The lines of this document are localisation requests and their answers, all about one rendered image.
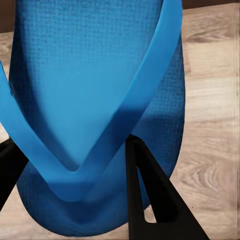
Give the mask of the sandal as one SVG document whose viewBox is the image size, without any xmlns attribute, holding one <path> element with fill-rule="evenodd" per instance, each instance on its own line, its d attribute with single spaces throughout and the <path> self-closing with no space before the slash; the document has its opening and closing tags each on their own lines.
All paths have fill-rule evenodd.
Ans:
<svg viewBox="0 0 240 240">
<path fill-rule="evenodd" d="M 16 186 L 43 228 L 91 237 L 128 222 L 129 134 L 170 180 L 185 123 L 182 10 L 182 0 L 15 0 L 0 123 L 28 158 Z"/>
</svg>

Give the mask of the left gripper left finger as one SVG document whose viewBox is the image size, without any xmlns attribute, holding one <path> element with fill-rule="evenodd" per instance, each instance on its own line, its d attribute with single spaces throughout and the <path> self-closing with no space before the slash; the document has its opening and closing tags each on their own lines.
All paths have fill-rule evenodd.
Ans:
<svg viewBox="0 0 240 240">
<path fill-rule="evenodd" d="M 26 155 L 11 138 L 0 143 L 0 210 L 28 161 Z"/>
</svg>

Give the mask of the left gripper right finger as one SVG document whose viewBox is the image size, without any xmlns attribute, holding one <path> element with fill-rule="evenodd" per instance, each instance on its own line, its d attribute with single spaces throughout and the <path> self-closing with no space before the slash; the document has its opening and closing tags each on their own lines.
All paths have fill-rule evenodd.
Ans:
<svg viewBox="0 0 240 240">
<path fill-rule="evenodd" d="M 129 240 L 210 240 L 144 141 L 125 140 Z M 156 223 L 145 220 L 139 168 Z"/>
</svg>

